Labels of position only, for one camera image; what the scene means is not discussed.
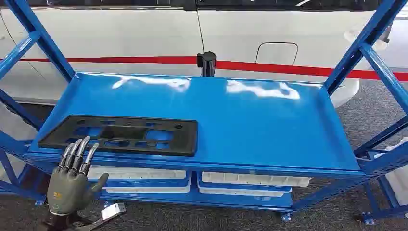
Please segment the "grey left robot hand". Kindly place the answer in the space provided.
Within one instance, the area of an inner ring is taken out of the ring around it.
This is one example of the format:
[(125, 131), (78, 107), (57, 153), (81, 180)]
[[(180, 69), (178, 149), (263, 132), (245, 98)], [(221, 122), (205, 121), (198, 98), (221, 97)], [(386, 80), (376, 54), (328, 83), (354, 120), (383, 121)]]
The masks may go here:
[(96, 183), (88, 181), (91, 161), (99, 147), (95, 143), (84, 158), (89, 141), (90, 136), (86, 136), (69, 144), (58, 166), (52, 171), (47, 190), (49, 211), (52, 214), (66, 216), (86, 208), (106, 184), (108, 173), (103, 173)]

